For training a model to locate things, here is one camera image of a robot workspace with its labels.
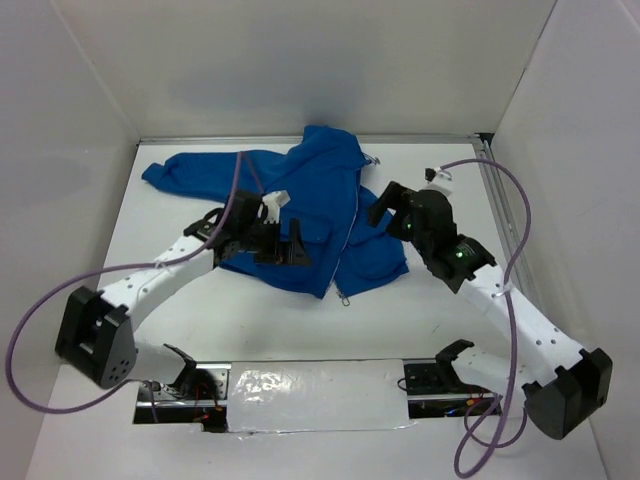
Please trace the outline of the blue zip-up jacket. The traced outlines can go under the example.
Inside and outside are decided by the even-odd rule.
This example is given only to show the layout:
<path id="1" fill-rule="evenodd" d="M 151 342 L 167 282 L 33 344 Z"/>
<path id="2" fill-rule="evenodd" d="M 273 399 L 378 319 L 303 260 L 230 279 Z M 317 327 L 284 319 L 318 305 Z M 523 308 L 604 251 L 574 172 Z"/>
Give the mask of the blue zip-up jacket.
<path id="1" fill-rule="evenodd" d="M 144 181 L 172 195 L 224 202 L 233 185 L 271 193 L 286 190 L 281 234 L 292 218 L 312 260 L 310 267 L 255 264 L 242 253 L 223 268 L 253 276 L 273 287 L 323 298 L 331 285 L 345 296 L 383 287 L 408 273 L 401 241 L 386 225 L 371 227 L 367 210 L 376 195 L 361 184 L 370 164 L 357 138 L 343 130 L 307 126 L 301 142 L 287 153 L 269 150 L 178 153 L 153 163 Z"/>

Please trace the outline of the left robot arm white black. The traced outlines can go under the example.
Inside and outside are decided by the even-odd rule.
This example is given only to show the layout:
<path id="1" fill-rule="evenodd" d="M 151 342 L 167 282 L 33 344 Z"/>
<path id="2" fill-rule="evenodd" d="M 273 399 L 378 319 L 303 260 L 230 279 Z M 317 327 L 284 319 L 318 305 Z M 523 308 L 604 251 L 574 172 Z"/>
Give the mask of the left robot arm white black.
<path id="1" fill-rule="evenodd" d="M 139 356 L 134 333 L 160 305 L 197 278 L 241 253 L 257 264 L 311 264 L 300 222 L 281 234 L 285 191 L 265 195 L 239 190 L 227 203 L 187 228 L 149 266 L 99 291 L 80 287 L 67 300 L 55 353 L 102 389 L 132 374 Z"/>

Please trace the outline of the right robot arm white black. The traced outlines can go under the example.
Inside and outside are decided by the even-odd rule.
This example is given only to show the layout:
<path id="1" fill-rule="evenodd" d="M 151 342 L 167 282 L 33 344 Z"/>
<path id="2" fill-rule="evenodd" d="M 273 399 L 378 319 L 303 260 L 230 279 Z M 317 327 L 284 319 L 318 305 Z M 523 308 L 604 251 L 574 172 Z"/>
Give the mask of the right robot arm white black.
<path id="1" fill-rule="evenodd" d="M 516 349 L 513 360 L 503 360 L 468 340 L 450 344 L 436 356 L 441 388 L 457 392 L 474 385 L 519 400 L 533 424 L 554 440 L 564 439 L 605 404 L 611 357 L 600 348 L 587 350 L 505 282 L 494 256 L 458 232 L 444 193 L 392 181 L 369 208 L 369 224 L 378 225 L 386 213 L 392 215 L 387 233 L 410 243 L 427 269 Z"/>

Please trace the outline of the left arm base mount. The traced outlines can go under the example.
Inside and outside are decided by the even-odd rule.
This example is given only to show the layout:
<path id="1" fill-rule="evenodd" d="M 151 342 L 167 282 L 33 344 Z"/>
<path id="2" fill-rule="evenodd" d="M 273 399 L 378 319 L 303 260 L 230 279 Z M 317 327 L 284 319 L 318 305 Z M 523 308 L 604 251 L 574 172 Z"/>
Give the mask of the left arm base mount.
<path id="1" fill-rule="evenodd" d="M 197 424 L 204 432 L 228 431 L 230 363 L 197 360 L 165 343 L 145 347 L 137 366 L 151 375 L 151 384 L 139 387 L 134 424 Z"/>

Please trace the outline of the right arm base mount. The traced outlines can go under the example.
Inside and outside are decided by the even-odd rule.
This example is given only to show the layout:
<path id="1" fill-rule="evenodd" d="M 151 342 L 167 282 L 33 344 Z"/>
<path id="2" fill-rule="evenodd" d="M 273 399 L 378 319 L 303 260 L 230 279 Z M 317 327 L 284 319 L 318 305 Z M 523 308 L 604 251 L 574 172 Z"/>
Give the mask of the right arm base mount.
<path id="1" fill-rule="evenodd" d="M 457 340 L 434 358 L 403 361 L 403 376 L 397 387 L 407 396 L 410 419 L 463 417 L 482 414 L 493 395 L 480 386 L 461 381 L 454 372 L 453 361 L 473 343 Z"/>

